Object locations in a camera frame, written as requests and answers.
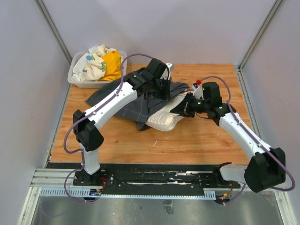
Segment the cream white pillow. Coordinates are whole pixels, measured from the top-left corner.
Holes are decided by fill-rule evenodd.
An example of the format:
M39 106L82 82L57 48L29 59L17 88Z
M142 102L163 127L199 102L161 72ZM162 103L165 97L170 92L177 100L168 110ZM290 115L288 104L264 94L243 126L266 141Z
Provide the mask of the cream white pillow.
M173 130L184 117L178 113L172 113L171 110L183 101L186 94L187 92L174 96L162 109L151 115L145 124L159 131Z

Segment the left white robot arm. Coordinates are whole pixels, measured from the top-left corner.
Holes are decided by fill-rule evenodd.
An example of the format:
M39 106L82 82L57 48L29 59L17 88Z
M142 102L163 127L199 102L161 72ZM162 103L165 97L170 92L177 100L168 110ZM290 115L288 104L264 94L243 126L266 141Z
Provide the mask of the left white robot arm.
M95 106L74 113L73 131L82 152L83 177L89 185L100 181L98 150L104 142L100 129L122 107L142 95L169 100L171 68L170 63L152 59L147 67L125 75L117 88Z

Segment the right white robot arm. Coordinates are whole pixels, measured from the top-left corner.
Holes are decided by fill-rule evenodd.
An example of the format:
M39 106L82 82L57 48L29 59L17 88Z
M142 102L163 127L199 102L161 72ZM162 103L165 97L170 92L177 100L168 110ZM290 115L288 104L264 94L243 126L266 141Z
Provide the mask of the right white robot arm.
M284 151L262 141L236 110L222 101L216 82L205 82L196 87L195 91L200 91L200 96L188 92L171 112L182 117L194 117L196 113L207 114L210 120L234 139L249 159L248 165L230 162L218 165L213 172L213 184L222 188L229 181L235 181L248 185L253 192L258 193L284 183Z

